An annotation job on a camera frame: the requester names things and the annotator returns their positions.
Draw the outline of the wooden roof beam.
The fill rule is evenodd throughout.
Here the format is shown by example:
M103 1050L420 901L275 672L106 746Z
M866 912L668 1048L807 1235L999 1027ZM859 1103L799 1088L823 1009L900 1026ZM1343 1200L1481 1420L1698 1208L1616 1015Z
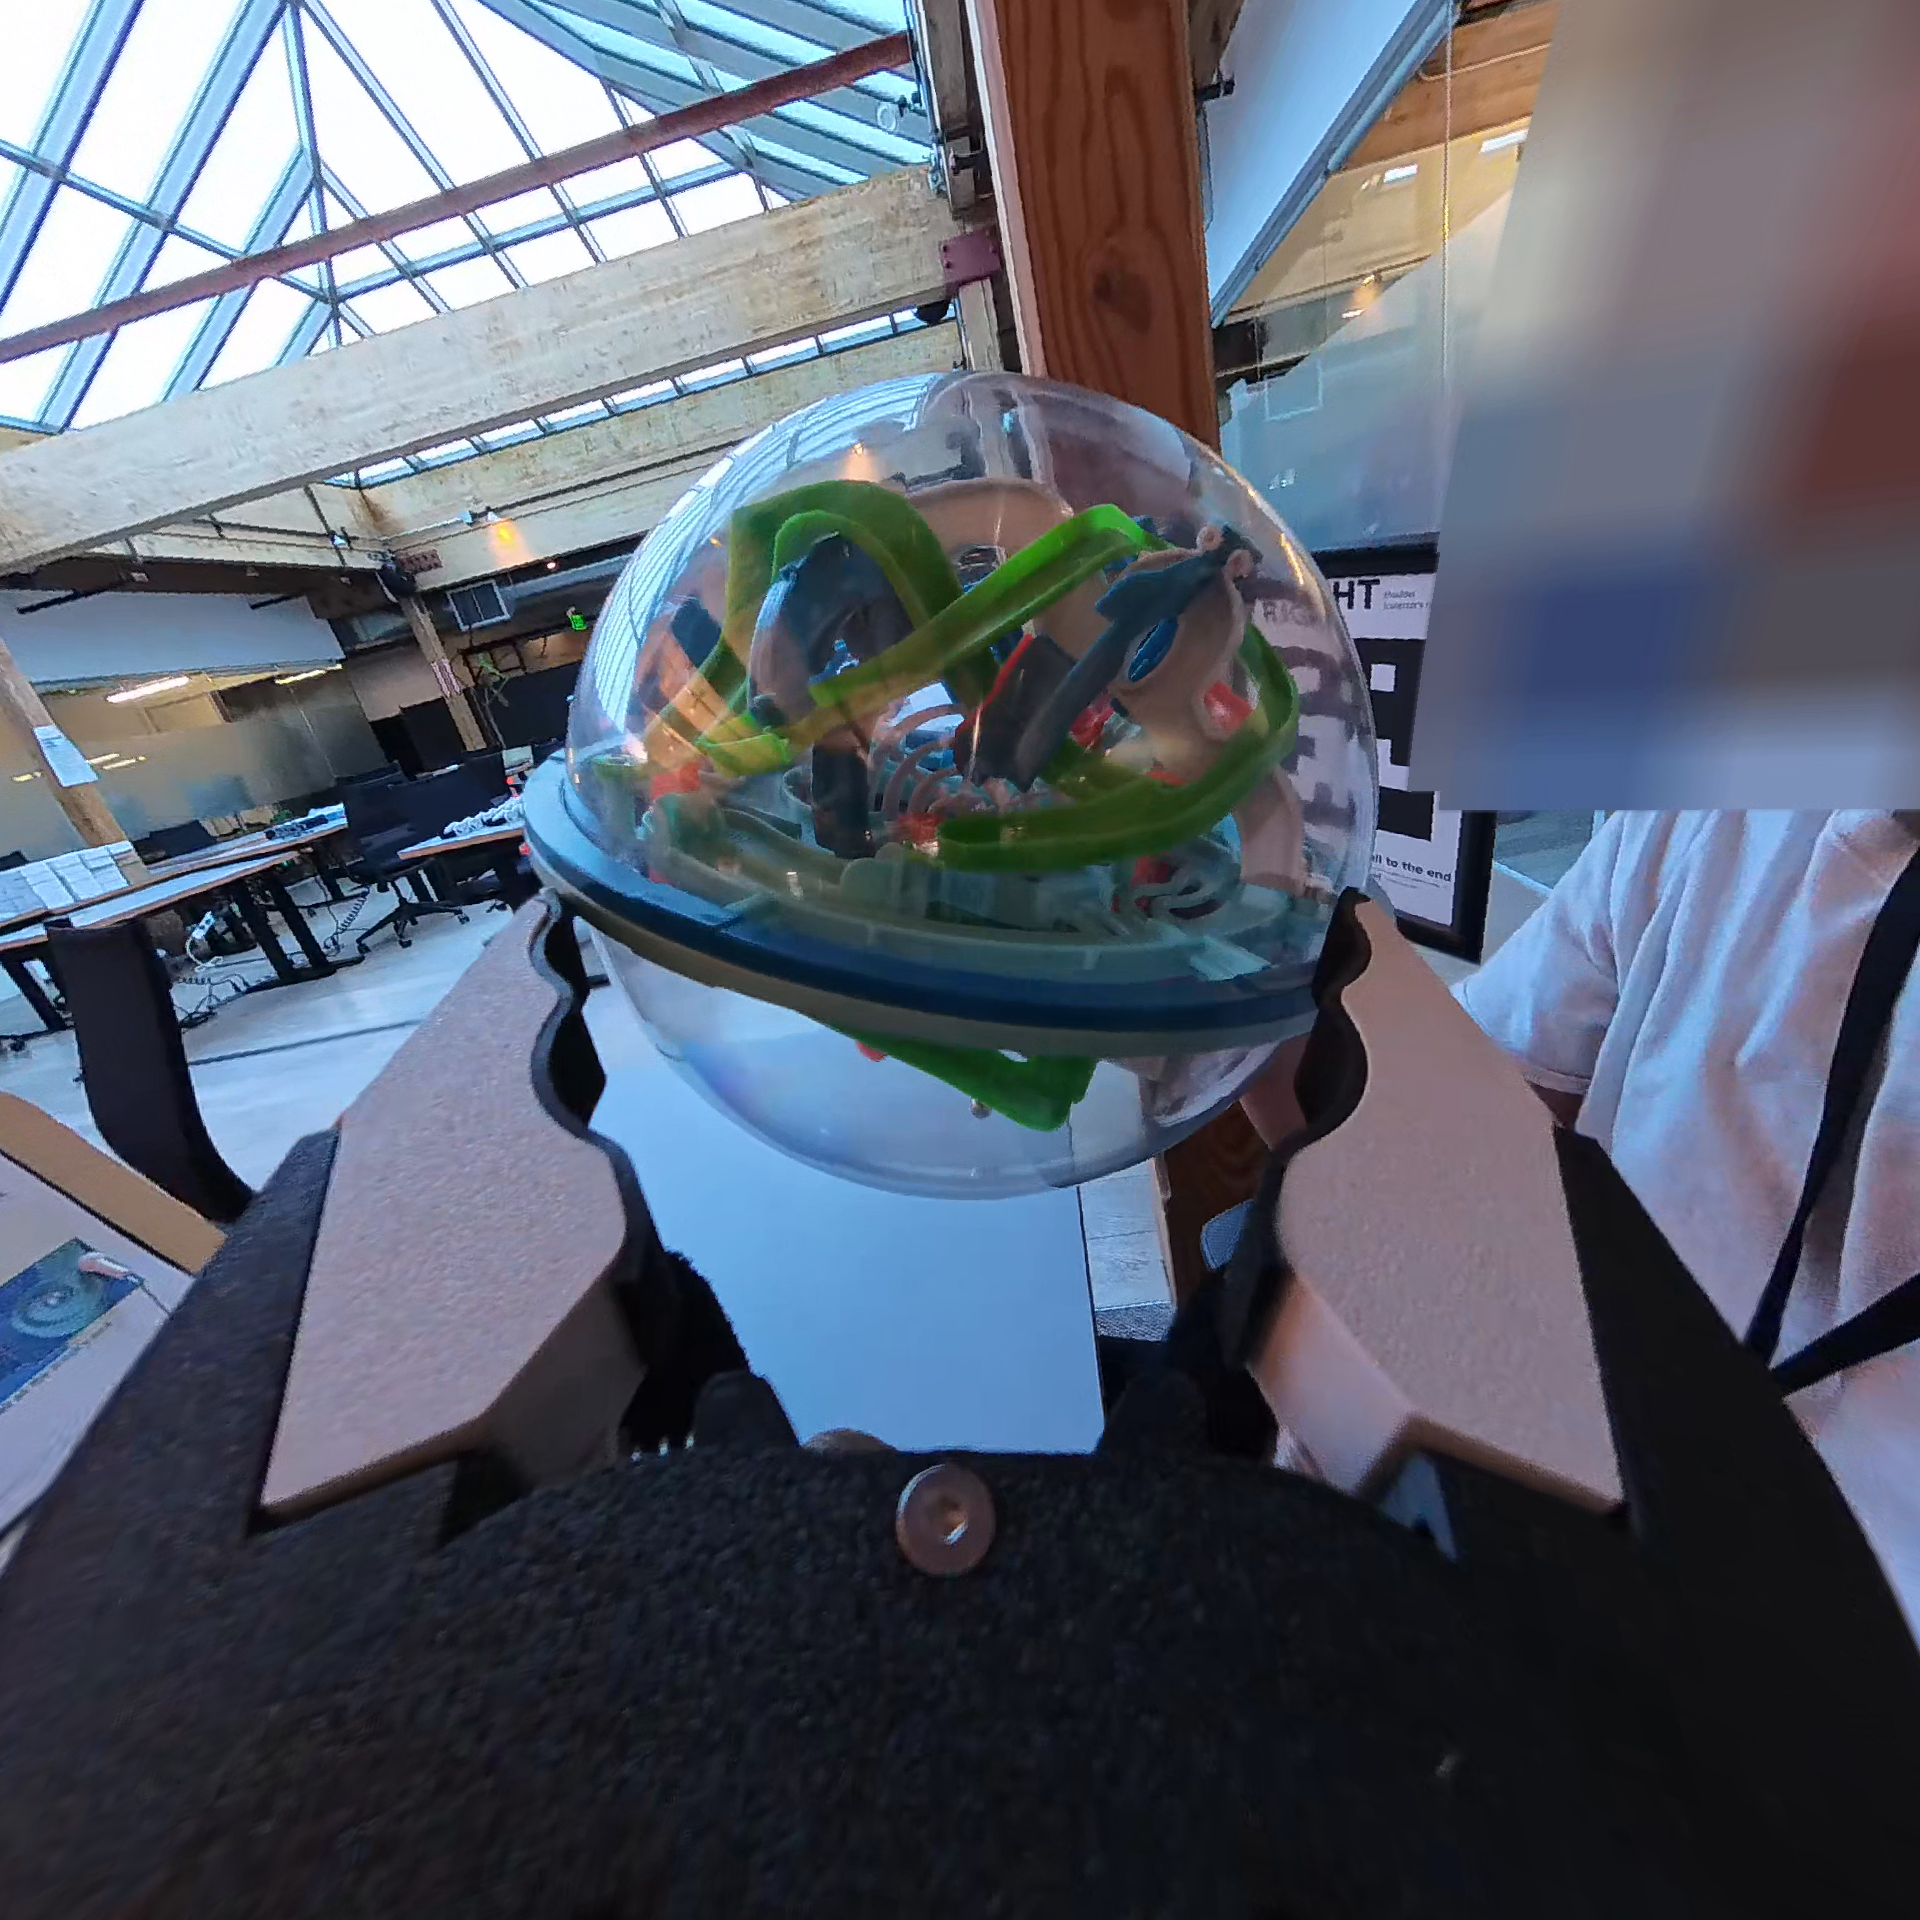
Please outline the wooden roof beam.
M970 237L900 170L11 447L4 572L920 305Z

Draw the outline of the printed instruction sheet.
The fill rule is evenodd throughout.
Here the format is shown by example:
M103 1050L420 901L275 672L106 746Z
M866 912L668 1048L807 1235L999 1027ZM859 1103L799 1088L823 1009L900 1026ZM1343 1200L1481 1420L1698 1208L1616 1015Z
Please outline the printed instruction sheet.
M125 1303L153 1305L125 1261L66 1238L2 1280L2 1406L96 1334Z

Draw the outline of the black office chair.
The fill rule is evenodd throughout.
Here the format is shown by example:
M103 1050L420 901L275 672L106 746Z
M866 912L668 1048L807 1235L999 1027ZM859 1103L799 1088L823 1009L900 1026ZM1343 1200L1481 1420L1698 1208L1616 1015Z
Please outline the black office chair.
M500 751L466 755L440 771L420 777L349 782L342 788L347 808L351 870L372 889L395 893L395 909L355 938L357 955L367 955L386 929L406 947L412 929L425 918L452 915L468 921L463 883L478 881L480 870L443 861L403 857L403 848L439 838L444 828L488 812L509 793L506 758Z

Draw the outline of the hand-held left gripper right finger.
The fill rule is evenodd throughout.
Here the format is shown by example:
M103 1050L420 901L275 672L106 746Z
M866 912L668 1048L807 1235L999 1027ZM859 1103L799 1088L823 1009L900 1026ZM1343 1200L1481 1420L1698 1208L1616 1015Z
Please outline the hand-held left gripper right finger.
M1257 1095L1278 1163L1246 1250L1275 1284L1246 1369L1282 1436L1354 1495L1432 1454L1616 1506L1548 1106L1367 893L1312 1001Z

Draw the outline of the row of office desks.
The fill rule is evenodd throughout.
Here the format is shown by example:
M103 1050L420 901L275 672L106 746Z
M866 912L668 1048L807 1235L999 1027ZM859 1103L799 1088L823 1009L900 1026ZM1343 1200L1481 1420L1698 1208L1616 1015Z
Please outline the row of office desks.
M74 1034L80 1081L96 1130L134 1171L204 1220L226 1227L253 1188L209 1133L165 959L146 923L198 900L238 908L277 988L323 982L353 965L329 954L285 886L292 845L182 875L149 879L103 904L4 938L4 963L42 950Z

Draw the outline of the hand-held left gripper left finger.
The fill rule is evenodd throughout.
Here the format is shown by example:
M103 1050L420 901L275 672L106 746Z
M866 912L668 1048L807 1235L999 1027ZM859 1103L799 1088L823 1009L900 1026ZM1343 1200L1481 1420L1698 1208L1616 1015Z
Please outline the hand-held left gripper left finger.
M614 1460L644 1364L619 1169L552 1080L576 974L565 912L524 905L340 1115L266 1515L468 1455L527 1485Z

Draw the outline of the clear plastic maze ball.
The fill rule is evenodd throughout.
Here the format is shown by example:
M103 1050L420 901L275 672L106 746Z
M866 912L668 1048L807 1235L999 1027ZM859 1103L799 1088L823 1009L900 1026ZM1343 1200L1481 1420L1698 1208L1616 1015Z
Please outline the clear plastic maze ball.
M1349 613L1269 499L1152 412L966 370L722 456L524 792L683 1081L935 1197L1140 1163L1304 1043L1378 814Z

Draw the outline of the wooden post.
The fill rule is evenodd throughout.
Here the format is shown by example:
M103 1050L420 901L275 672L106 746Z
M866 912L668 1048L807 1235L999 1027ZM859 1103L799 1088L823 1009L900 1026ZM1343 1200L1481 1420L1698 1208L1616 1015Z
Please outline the wooden post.
M966 3L1022 372L1221 445L1196 88L1238 3Z

